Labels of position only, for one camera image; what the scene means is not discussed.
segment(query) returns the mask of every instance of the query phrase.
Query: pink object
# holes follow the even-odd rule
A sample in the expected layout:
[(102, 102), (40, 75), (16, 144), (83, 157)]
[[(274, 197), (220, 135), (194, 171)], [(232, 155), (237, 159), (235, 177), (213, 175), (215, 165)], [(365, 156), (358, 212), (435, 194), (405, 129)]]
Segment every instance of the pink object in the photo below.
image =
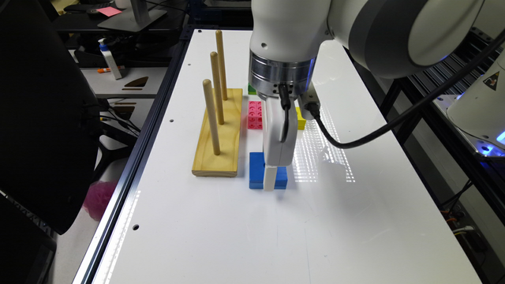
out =
[(249, 112), (247, 113), (247, 129), (263, 129), (261, 102), (249, 102)]
[(112, 17), (113, 15), (117, 15), (119, 13), (122, 13), (122, 11), (120, 11), (114, 7), (101, 8), (101, 9), (97, 9), (97, 11), (101, 12), (102, 14), (104, 14), (107, 17)]
[(117, 181), (97, 181), (89, 186), (88, 195), (82, 206), (95, 221), (102, 219), (116, 185)]

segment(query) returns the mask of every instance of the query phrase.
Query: green block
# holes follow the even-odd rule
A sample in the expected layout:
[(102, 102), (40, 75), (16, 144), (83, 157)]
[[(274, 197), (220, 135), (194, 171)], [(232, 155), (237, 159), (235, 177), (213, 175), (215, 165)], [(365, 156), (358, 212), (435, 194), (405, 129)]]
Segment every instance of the green block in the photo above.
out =
[(256, 90), (253, 87), (251, 87), (251, 85), (249, 85), (247, 89), (250, 95), (256, 95)]

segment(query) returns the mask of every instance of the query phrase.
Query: black cable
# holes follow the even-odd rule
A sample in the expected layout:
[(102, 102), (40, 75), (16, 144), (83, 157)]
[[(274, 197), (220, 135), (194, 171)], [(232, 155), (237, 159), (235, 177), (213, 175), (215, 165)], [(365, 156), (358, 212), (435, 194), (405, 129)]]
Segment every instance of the black cable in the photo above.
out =
[(121, 119), (118, 119), (118, 118), (112, 118), (112, 117), (110, 117), (110, 116), (106, 116), (106, 115), (98, 115), (98, 116), (96, 116), (96, 115), (92, 115), (92, 117), (93, 117), (93, 118), (107, 118), (107, 119), (112, 119), (112, 120), (114, 120), (114, 121), (117, 121), (117, 122), (119, 123), (119, 125), (121, 125), (121, 126), (125, 127), (126, 129), (127, 129), (128, 127), (126, 127), (125, 125), (132, 127), (132, 126), (131, 126), (131, 125), (129, 125), (127, 122), (122, 121)]
[(484, 262), (486, 262), (486, 259), (488, 258), (488, 254), (486, 253), (486, 251), (483, 251), (482, 253), (484, 253), (484, 259), (482, 260), (481, 265), (479, 265), (479, 268), (482, 268)]
[(496, 281), (496, 283), (495, 283), (495, 284), (498, 284), (498, 283), (499, 283), (500, 281), (502, 281), (504, 278), (505, 278), (505, 274), (504, 274), (504, 275), (502, 275), (502, 277), (500, 277), (500, 278), (498, 279), (498, 281)]
[(310, 111), (310, 114), (316, 119), (317, 125), (321, 128), (321, 132), (324, 134), (326, 139), (335, 147), (341, 149), (349, 149), (367, 144), (370, 141), (382, 136), (383, 134), (389, 132), (394, 127), (404, 122), (407, 118), (412, 117), (416, 114), (422, 107), (428, 105), (431, 101), (436, 99), (439, 95), (443, 94), (447, 89), (452, 87), (454, 84), (458, 83), (464, 76), (474, 70), (483, 60), (485, 60), (491, 53), (501, 46), (505, 42), (505, 29), (496, 37), (496, 39), (490, 43), (482, 52), (480, 52), (471, 62), (461, 68), (455, 75), (443, 82), (439, 87), (435, 88), (431, 93), (425, 96), (422, 100), (411, 106), (408, 110), (404, 111), (398, 117), (383, 125), (376, 131), (349, 143), (340, 143), (331, 137), (330, 133), (326, 130), (323, 122), (320, 118), (319, 107), (316, 104), (309, 104), (306, 108)]
[(110, 107), (110, 108), (109, 108), (109, 110), (108, 110), (108, 112), (109, 112), (109, 114), (110, 114), (110, 115), (112, 115), (112, 116), (115, 118), (115, 120), (116, 120), (116, 121), (118, 121), (118, 122), (119, 122), (119, 125), (121, 125), (122, 127), (124, 127), (124, 128), (126, 128), (126, 129), (128, 129), (129, 131), (131, 131), (131, 132), (132, 132), (133, 134), (135, 134), (135, 135), (137, 135), (137, 134), (136, 134), (134, 131), (137, 131), (138, 133), (140, 133), (140, 129), (139, 129), (136, 125), (134, 125), (134, 124), (133, 124), (130, 120), (127, 120), (127, 122), (129, 122), (129, 124), (127, 124), (126, 122), (124, 122), (124, 121), (125, 121), (125, 119), (121, 118), (121, 120), (120, 120), (120, 119), (119, 119), (119, 118), (118, 118), (115, 114), (113, 114), (113, 113), (112, 113), (112, 111), (110, 111), (110, 110), (114, 110), (114, 108)]
[(287, 138), (287, 130), (290, 127), (290, 108), (291, 108), (290, 93), (287, 90), (286, 84), (279, 85), (279, 96), (281, 99), (281, 107), (284, 110), (284, 126), (282, 128), (282, 138), (281, 138), (281, 143), (284, 143), (286, 142)]
[(140, 128), (138, 128), (136, 125), (134, 125), (134, 124), (133, 124), (133, 122), (132, 122), (131, 120), (128, 120), (127, 122), (129, 122), (129, 124), (130, 124), (130, 125), (132, 125), (132, 126), (133, 126), (133, 128), (134, 128), (136, 131), (140, 132)]
[(160, 3), (151, 2), (151, 1), (147, 1), (147, 0), (143, 0), (143, 1), (146, 2), (146, 3), (154, 4), (156, 6), (162, 6), (162, 7), (166, 7), (166, 8), (176, 9), (176, 10), (184, 12), (186, 15), (188, 15), (188, 16), (191, 17), (191, 15), (189, 15), (189, 13), (186, 10), (184, 10), (184, 9), (179, 9), (179, 8), (175, 8), (175, 7), (172, 7), (172, 6), (162, 5), (161, 3), (165, 2), (165, 1), (160, 2)]
[(456, 194), (456, 200), (454, 201), (454, 203), (452, 204), (451, 208), (449, 208), (449, 213), (447, 213), (448, 215), (452, 212), (452, 210), (455, 208), (456, 206), (456, 203), (458, 202), (459, 200), (459, 197), (461, 197), (461, 195), (463, 195), (463, 193), (465, 193), (465, 191), (467, 191), (469, 188), (471, 188), (473, 185), (472, 182), (468, 183), (460, 192), (458, 192)]
[[(465, 188), (468, 186), (468, 184), (469, 184), (470, 182), (472, 182), (472, 181), (471, 181), (471, 180), (468, 180), (468, 181), (465, 183), (465, 185), (463, 185), (462, 190), (463, 190), (463, 189), (465, 189)], [(454, 195), (453, 195), (451, 198), (449, 198), (448, 200), (445, 200), (445, 201), (444, 201), (444, 202), (443, 202), (440, 206), (442, 206), (442, 207), (443, 207), (443, 206), (446, 206), (446, 205), (448, 205), (450, 202), (452, 202), (452, 200), (454, 200), (454, 199), (458, 198), (458, 194), (459, 194), (462, 190), (460, 190), (458, 193), (454, 194)]]

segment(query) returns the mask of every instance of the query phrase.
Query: pink lego brick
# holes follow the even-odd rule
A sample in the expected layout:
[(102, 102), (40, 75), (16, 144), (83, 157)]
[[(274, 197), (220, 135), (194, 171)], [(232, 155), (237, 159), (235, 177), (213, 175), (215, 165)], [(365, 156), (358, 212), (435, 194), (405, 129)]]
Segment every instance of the pink lego brick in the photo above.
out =
[(261, 102), (249, 102), (247, 129), (263, 129)]

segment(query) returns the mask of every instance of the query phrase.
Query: yellow block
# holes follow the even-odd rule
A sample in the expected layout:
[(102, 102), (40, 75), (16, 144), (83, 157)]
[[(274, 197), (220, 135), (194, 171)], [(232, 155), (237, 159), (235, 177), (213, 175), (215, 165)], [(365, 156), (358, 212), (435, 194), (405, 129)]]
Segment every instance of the yellow block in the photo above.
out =
[(302, 116), (300, 107), (297, 107), (298, 130), (305, 130), (305, 123), (307, 122)]
[(218, 124), (221, 154), (214, 155), (207, 110), (196, 147), (192, 173), (197, 177), (234, 178), (238, 168), (238, 144), (242, 110), (242, 89), (228, 89), (223, 101), (224, 125)]

